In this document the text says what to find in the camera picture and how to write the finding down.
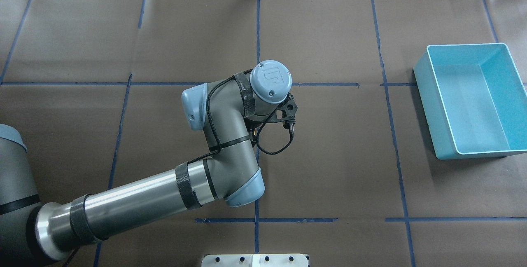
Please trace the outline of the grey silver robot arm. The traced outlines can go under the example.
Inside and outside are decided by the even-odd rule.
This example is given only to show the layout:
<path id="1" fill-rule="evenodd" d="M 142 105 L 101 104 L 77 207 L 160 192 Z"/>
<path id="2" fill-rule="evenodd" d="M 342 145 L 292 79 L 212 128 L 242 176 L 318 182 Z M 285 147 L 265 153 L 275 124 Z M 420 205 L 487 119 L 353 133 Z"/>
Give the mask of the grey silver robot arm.
<path id="1" fill-rule="evenodd" d="M 182 91 L 190 129 L 203 132 L 207 152 L 149 176 L 67 203 L 43 203 L 14 127 L 1 125 L 1 265 L 41 267 L 69 259 L 84 246 L 224 201 L 248 205 L 265 192 L 255 148 L 262 128 L 282 122 L 294 139 L 292 73 L 282 62 Z"/>

